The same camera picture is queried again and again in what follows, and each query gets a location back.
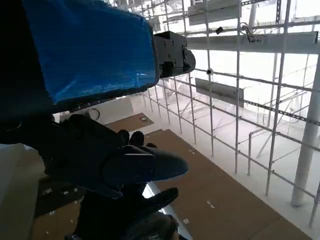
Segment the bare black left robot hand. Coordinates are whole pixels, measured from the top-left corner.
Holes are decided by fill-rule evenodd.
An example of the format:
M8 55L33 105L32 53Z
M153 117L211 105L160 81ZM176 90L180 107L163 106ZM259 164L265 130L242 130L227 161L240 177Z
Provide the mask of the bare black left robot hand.
M52 115L141 93L187 74L196 60L177 33L153 33L141 15L89 0L0 3L0 142L38 151L45 173L119 198L125 184L183 175L164 150L124 143L103 124Z

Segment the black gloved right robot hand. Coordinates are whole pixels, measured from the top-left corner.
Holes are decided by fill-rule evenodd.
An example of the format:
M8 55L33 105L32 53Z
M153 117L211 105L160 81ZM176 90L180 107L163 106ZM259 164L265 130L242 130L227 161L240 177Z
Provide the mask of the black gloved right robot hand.
M116 199L87 191L70 240L182 240L179 223L160 209L177 196L170 188L145 198L145 183L129 184Z

